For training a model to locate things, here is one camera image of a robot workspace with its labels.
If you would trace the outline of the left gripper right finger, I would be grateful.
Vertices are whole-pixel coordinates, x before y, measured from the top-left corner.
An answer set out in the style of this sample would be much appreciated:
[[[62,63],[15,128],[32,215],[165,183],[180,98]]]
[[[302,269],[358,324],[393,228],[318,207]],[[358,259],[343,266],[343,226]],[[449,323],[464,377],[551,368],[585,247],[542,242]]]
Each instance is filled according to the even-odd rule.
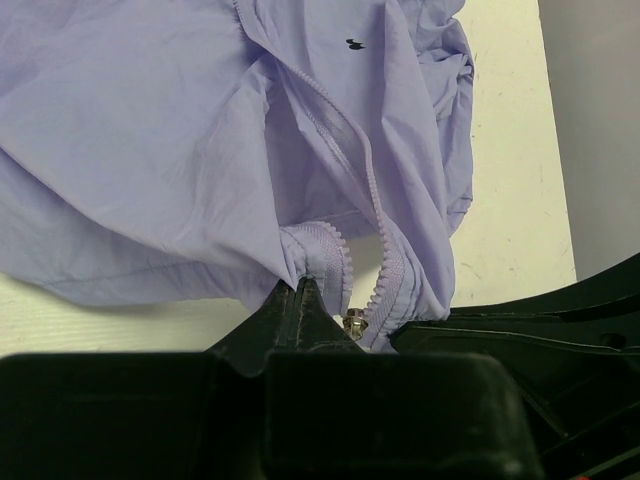
[[[299,283],[264,371],[270,479],[540,479],[516,385],[478,354],[367,354]]]

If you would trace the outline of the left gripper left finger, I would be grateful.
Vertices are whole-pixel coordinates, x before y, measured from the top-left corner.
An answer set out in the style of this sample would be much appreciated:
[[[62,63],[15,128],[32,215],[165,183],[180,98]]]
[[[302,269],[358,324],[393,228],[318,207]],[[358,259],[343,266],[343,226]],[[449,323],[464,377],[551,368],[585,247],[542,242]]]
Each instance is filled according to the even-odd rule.
[[[278,284],[212,348],[1,362],[5,479],[260,479],[267,355],[301,289]]]

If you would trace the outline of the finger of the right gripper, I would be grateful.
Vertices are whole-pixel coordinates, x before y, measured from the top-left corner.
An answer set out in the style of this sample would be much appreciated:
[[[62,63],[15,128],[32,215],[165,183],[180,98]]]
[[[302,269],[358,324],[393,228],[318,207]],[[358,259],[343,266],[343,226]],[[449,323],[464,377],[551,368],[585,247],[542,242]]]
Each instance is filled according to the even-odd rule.
[[[452,310],[391,336],[402,354],[494,357],[550,479],[639,476],[639,258],[538,296]]]

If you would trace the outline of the lilac zip-up jacket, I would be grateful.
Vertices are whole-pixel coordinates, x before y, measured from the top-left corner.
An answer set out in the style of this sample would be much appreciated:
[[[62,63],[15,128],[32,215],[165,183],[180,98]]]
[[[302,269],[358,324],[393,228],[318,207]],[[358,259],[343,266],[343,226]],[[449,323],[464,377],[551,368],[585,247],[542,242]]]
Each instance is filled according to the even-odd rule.
[[[362,345],[443,320],[472,202],[459,1],[5,1],[1,270],[87,306],[318,284],[383,260]]]

